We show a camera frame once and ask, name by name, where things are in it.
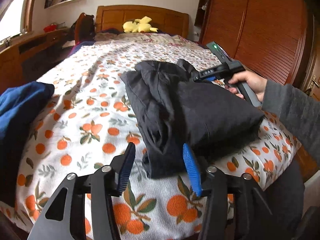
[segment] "orange print bedspread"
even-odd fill
[[[183,58],[197,69],[220,62],[209,50],[180,36],[129,33],[99,35],[38,81],[53,83],[52,100],[35,119],[17,178],[16,207],[0,203],[2,212],[20,228],[33,223],[64,177],[94,173],[136,145],[136,159],[124,194],[113,198],[122,239],[181,239],[201,229],[205,198],[190,187],[188,176],[148,179],[142,167],[145,144],[120,75],[142,60],[176,63]],[[216,81],[223,86],[223,81]],[[260,139],[215,165],[227,174],[252,174],[262,189],[288,167],[300,143],[265,113]],[[228,216],[233,216],[229,205]],[[92,239],[91,196],[85,198],[85,228]]]

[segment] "blue clothing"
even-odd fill
[[[76,46],[74,46],[72,48],[72,51],[70,52],[70,54],[68,55],[68,57],[70,57],[71,55],[75,54],[77,51],[79,51],[82,46],[92,46],[94,44],[94,41],[83,41],[79,44],[77,44]]]
[[[21,154],[30,124],[46,106],[53,92],[54,85],[33,81],[8,88],[0,95],[0,200],[12,207]]]

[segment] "metal screw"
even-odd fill
[[[209,166],[207,171],[209,171],[210,173],[215,173],[217,171],[217,168],[215,166]]]
[[[68,180],[73,180],[75,177],[76,177],[76,175],[74,173],[70,173],[67,175]]]
[[[245,173],[245,174],[243,174],[243,178],[246,180],[250,180],[250,179],[252,179],[252,176],[249,173]]]
[[[101,168],[102,172],[109,172],[112,170],[111,166],[106,165]]]

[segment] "wooden headboard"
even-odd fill
[[[184,38],[188,36],[188,14],[145,5],[99,6],[96,16],[96,32],[108,28],[122,30],[122,25],[126,21],[141,19],[144,16],[152,19],[150,22],[152,27],[165,33],[178,34]]]

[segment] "red bowl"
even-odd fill
[[[49,25],[49,26],[45,27],[43,30],[45,33],[48,33],[48,32],[55,31],[56,28],[57,28],[57,25]]]

